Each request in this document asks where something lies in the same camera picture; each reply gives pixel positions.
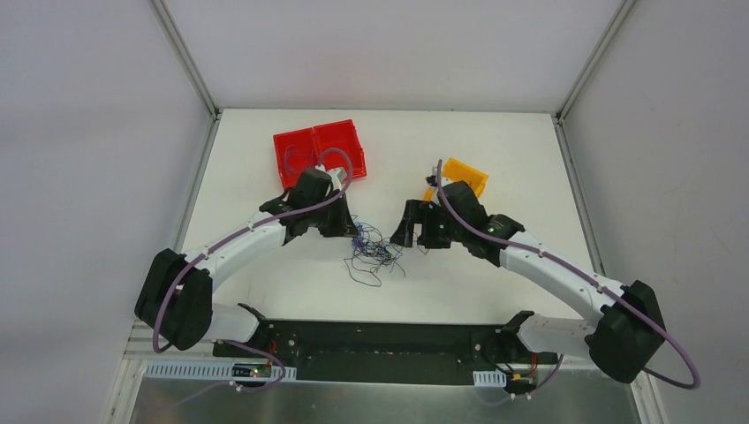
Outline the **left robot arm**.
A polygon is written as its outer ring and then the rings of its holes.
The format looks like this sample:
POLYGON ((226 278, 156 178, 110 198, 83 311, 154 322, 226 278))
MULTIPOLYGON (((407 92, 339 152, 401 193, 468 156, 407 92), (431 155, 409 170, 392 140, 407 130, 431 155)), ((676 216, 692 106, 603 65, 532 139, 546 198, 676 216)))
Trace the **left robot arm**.
POLYGON ((162 250, 148 270, 136 317, 180 351, 201 341, 231 340, 246 356, 261 356, 269 346, 261 315, 246 305, 217 303, 213 295, 252 261, 311 228, 324 238, 353 237, 344 193, 348 182, 342 168, 304 170, 296 185, 262 203, 236 230, 186 253, 162 250))

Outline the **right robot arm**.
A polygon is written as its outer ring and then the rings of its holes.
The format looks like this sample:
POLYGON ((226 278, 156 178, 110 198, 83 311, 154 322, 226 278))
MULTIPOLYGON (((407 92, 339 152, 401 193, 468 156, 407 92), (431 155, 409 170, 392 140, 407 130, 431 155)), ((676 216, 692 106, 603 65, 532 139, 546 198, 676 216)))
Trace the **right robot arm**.
POLYGON ((507 215, 488 214, 467 183, 449 183, 443 189, 447 206, 438 201, 406 202, 391 243, 431 250, 459 243, 472 256, 528 279, 579 314, 578 319, 516 314, 501 339, 506 358, 521 362, 535 352, 587 358, 624 383, 645 370, 664 342, 653 328, 664 321, 649 285, 573 272, 521 223, 507 215))

